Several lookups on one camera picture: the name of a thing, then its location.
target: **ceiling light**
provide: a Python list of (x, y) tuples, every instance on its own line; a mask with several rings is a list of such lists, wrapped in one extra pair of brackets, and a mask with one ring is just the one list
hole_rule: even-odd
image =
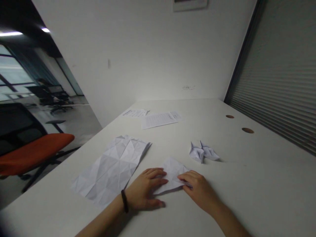
[(22, 33), (18, 32), (18, 31), (0, 33), (0, 37), (2, 37), (2, 36), (15, 36), (15, 35), (22, 35)]
[(47, 28), (42, 28), (42, 31), (47, 32), (47, 33), (50, 32), (49, 29)]

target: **floor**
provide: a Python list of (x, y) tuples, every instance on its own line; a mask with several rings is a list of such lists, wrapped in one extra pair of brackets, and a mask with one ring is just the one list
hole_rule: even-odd
[[(54, 114), (54, 116), (49, 114), (48, 108), (44, 108), (44, 111), (41, 111), (38, 107), (29, 109), (31, 113), (43, 124), (48, 133), (57, 133), (57, 130), (51, 124), (45, 124), (45, 122), (57, 119), (66, 120), (66, 122), (60, 124), (59, 127), (65, 133), (75, 135), (75, 140), (63, 149), (65, 151), (82, 146), (102, 129), (99, 121), (97, 120), (84, 96), (72, 97), (71, 100), (75, 104), (84, 105), (76, 105), (73, 107), (73, 109), (67, 110), (66, 113), (57, 112)], [(62, 157), (59, 160), (63, 161), (68, 156)], [(57, 165), (50, 165), (47, 167), (41, 176), (36, 180), (36, 182), (47, 175), (55, 167), (57, 167)], [(23, 181), (18, 176), (10, 176), (4, 180), (0, 180), (0, 210), (22, 195), (21, 190), (27, 182), (27, 180)]]

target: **white paper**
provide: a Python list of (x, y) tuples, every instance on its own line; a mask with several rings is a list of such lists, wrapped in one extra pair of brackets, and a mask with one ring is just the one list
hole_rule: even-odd
[(105, 208), (126, 187), (150, 145), (128, 135), (115, 138), (103, 155), (73, 181), (71, 188)]
[(153, 114), (141, 118), (142, 129), (148, 129), (178, 122), (170, 112)]
[(187, 183), (181, 181), (178, 179), (178, 175), (183, 174), (185, 172), (188, 172), (189, 169), (186, 168), (183, 164), (178, 162), (175, 158), (167, 158), (161, 165), (162, 168), (164, 168), (164, 171), (167, 173), (166, 176), (164, 176), (164, 179), (167, 179), (169, 182), (162, 185), (160, 188), (158, 188), (156, 191), (154, 191), (153, 194), (160, 194), (162, 192), (172, 190), (175, 188), (178, 188), (180, 186), (183, 186)]
[(185, 120), (177, 111), (170, 112), (177, 121)]
[(204, 150), (202, 148), (194, 146), (192, 142), (191, 142), (191, 150), (190, 150), (189, 155), (192, 159), (196, 160), (197, 162), (203, 163)]
[(200, 145), (201, 145), (201, 148), (203, 149), (204, 151), (204, 157), (205, 158), (208, 158), (210, 160), (218, 160), (220, 157), (215, 153), (214, 149), (213, 148), (210, 148), (209, 146), (207, 145), (204, 145), (201, 141), (200, 141)]
[(148, 114), (149, 110), (144, 110), (144, 109), (139, 109), (139, 110), (131, 110), (128, 109), (126, 110), (122, 116), (124, 117), (143, 117), (146, 116)]

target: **table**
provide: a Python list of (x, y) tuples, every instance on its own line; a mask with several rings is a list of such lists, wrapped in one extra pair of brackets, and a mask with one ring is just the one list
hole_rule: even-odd
[(15, 103), (15, 99), (13, 99), (11, 95), (28, 95), (30, 99), (33, 101), (33, 103), (36, 104), (36, 106), (39, 107), (40, 110), (42, 110), (39, 103), (33, 98), (33, 96), (31, 96), (32, 92), (6, 92), (3, 94), (6, 95), (10, 100), (12, 100), (13, 103)]
[[(149, 114), (176, 110), (185, 121), (141, 130), (137, 118), (116, 118), (2, 211), (13, 236), (73, 237), (94, 219), (101, 210), (73, 193), (71, 181), (113, 138), (124, 134), (152, 142), (130, 183), (172, 156), (203, 174), (254, 236), (314, 236), (314, 156), (217, 99), (140, 101), (131, 106), (142, 108)], [(197, 145), (199, 140), (213, 147), (222, 162), (191, 159), (190, 141)], [(120, 236), (224, 236), (183, 190), (159, 198), (166, 208), (139, 212)]]

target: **orange chair seat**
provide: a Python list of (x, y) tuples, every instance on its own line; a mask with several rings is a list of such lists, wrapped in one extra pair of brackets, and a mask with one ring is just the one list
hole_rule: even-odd
[(1, 175), (24, 174), (54, 156), (75, 139), (67, 133), (47, 134), (0, 157)]

